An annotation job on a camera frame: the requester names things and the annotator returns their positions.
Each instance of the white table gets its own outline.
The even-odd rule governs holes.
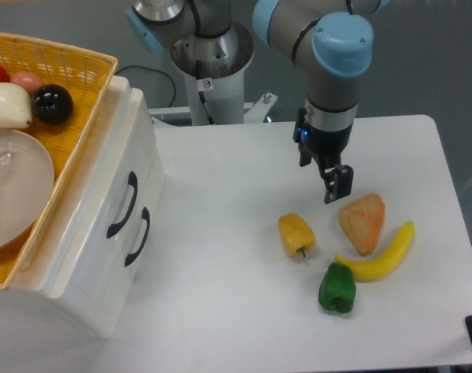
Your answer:
[[[149,250],[114,336],[98,340],[0,317],[0,372],[291,372],[472,364],[472,249],[434,122],[357,119],[344,163],[352,195],[329,205],[315,164],[300,168],[293,123],[159,128],[167,181]],[[317,304],[350,200],[386,202],[378,253],[413,220],[387,278],[357,284],[350,315]],[[313,227],[291,259],[277,220]]]

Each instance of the black ball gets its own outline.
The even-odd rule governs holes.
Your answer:
[[[32,113],[44,123],[61,124],[72,115],[72,112],[72,95],[60,85],[43,85],[32,97]]]

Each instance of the pepper stem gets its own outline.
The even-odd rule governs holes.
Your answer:
[[[303,258],[306,258],[305,246],[301,246],[299,249],[296,250],[296,252],[300,252],[301,254],[303,254]]]

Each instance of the yellow bell pepper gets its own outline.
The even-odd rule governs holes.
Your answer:
[[[315,234],[301,216],[295,212],[279,218],[279,231],[285,251],[290,256],[306,256],[315,246]]]

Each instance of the white bowl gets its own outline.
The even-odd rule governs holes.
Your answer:
[[[28,134],[0,129],[0,249],[32,226],[53,185],[46,148]]]

